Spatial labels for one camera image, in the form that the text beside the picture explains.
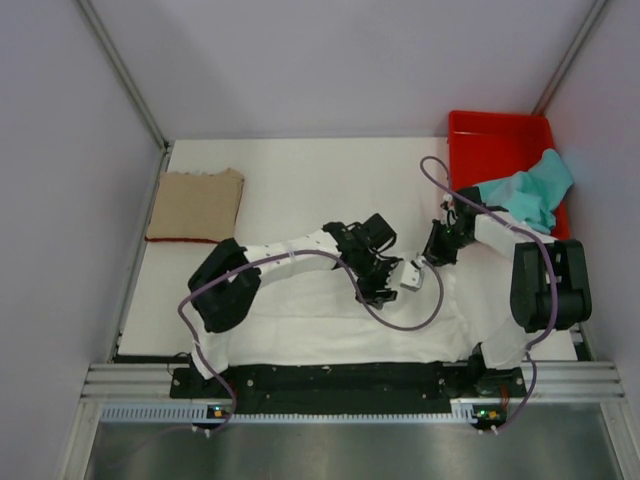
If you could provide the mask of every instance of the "white towel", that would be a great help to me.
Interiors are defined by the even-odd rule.
[[[487,366],[517,365],[528,337],[510,314],[511,262],[474,244],[460,252],[456,266],[439,271],[445,286],[442,309],[431,325],[416,332],[395,331],[372,319],[355,300],[345,273],[334,270],[261,289],[238,327],[223,334],[201,329],[201,343],[219,371],[259,363],[455,362],[468,358],[480,342],[486,344]],[[427,272],[420,291],[400,290],[380,315],[396,325],[415,325],[431,314],[437,298],[438,284]],[[199,318],[192,309],[189,314]],[[196,366],[211,376],[197,359]]]

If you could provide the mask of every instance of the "white table surface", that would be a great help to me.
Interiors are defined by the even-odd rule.
[[[231,167],[245,175],[235,235],[240,244],[296,238],[329,221],[364,221],[378,212],[398,233],[394,250],[421,251],[442,194],[420,174],[418,163],[425,155],[448,161],[448,153],[445,138],[181,140],[168,171],[217,173]],[[120,355],[191,351],[176,308],[211,249],[147,244]],[[569,333],[553,335],[535,357],[574,360]]]

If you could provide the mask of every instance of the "metal sheet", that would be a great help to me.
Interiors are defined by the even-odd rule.
[[[238,425],[209,440],[162,425],[102,424],[86,480],[622,478],[597,406],[532,406],[511,430],[453,425]]]

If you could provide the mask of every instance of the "white wall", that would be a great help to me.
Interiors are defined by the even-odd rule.
[[[446,134],[529,113],[592,0],[94,0],[166,135]]]
[[[0,3],[0,476],[66,448],[158,152],[73,3]]]
[[[616,1],[548,117],[571,168],[571,227],[587,250],[589,327],[640,420],[640,2]]]

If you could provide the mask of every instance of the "green towel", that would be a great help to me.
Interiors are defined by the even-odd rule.
[[[573,185],[571,173],[553,149],[528,172],[479,183],[482,201],[490,207],[504,207],[513,217],[538,232],[550,233],[556,226],[553,211]]]

